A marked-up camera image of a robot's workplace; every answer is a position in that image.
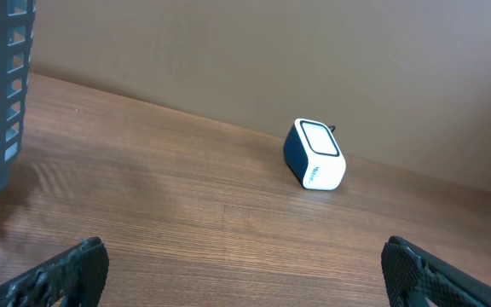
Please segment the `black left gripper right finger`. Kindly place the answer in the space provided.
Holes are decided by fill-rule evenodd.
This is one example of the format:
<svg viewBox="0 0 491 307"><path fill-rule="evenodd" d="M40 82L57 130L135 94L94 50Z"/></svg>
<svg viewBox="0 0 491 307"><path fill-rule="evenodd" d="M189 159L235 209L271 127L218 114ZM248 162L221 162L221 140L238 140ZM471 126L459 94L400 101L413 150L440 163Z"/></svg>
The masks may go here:
<svg viewBox="0 0 491 307"><path fill-rule="evenodd" d="M486 306L491 287L399 236L381 253L390 307Z"/></svg>

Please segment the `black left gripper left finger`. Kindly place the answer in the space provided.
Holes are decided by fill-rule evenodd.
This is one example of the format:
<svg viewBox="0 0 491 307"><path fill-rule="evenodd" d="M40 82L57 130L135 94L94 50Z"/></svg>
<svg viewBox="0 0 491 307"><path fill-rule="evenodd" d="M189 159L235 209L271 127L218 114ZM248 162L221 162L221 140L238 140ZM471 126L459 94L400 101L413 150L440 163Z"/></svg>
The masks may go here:
<svg viewBox="0 0 491 307"><path fill-rule="evenodd" d="M91 237L0 285L0 306L96 307L108 268L104 243Z"/></svg>

